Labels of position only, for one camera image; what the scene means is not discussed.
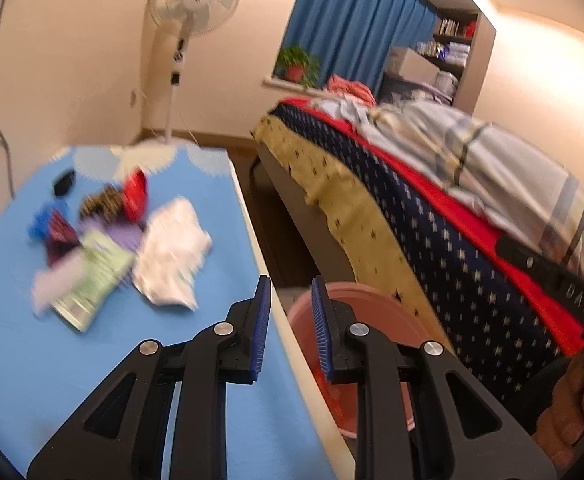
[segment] red flower pot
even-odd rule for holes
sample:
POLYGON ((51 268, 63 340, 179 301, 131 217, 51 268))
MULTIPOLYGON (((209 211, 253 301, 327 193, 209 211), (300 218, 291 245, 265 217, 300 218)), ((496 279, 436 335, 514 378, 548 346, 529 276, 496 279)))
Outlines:
POLYGON ((298 83, 303 79, 305 74, 305 67, 302 65, 294 65, 285 70, 285 79, 293 83, 298 83))

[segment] plaid bedding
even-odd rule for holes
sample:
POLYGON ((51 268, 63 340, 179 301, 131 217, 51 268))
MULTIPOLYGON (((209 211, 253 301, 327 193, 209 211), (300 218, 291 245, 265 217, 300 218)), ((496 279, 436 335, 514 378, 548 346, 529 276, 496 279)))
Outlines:
POLYGON ((584 187, 525 140, 426 100, 376 108, 336 99, 312 105, 350 122, 475 214, 584 278, 584 187))

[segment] white cloth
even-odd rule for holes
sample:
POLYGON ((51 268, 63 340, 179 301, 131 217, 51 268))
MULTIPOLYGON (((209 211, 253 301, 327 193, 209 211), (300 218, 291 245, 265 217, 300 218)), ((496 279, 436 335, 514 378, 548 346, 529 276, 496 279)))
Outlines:
POLYGON ((189 200, 176 197, 150 215, 132 273, 134 285, 153 304, 197 309, 194 274, 211 245, 189 200))
POLYGON ((470 54, 470 46, 463 43, 450 43, 448 45, 450 52, 463 52, 465 54, 470 54))
POLYGON ((82 282, 87 270, 85 251, 82 247, 73 249, 51 269, 39 270, 34 276, 32 286, 34 313, 37 316, 43 314, 54 301, 62 298, 82 282))

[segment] potted plant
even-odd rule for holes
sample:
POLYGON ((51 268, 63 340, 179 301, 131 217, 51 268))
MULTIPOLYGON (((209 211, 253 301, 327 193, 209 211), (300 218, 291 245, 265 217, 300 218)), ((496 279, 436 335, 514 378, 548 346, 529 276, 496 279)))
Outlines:
POLYGON ((278 53, 277 70, 283 70, 283 78, 293 83, 316 88, 321 64, 319 58, 307 54, 300 46, 282 48, 278 53))

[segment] green package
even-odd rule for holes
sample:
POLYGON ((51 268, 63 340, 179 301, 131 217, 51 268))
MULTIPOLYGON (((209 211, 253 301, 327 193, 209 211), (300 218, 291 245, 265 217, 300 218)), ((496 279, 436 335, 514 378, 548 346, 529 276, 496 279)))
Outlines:
POLYGON ((132 266, 136 255, 97 230, 89 231, 80 242, 87 262, 85 279, 52 307, 72 326, 85 332, 105 298, 132 266))

